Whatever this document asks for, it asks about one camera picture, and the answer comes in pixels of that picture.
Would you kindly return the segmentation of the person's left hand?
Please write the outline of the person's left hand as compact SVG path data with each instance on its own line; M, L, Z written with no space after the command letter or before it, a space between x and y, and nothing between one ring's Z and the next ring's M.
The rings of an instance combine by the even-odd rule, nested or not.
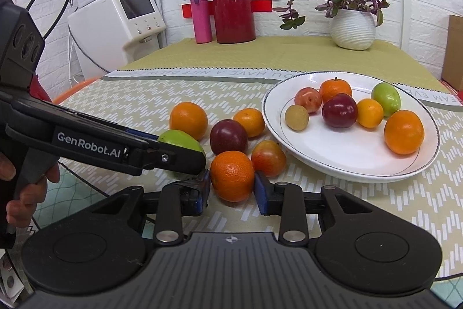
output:
M25 228L31 222L37 204L45 201L48 182L60 181L60 169L57 164L50 168L35 184L28 184L19 194L18 200L6 205L6 220L13 227Z

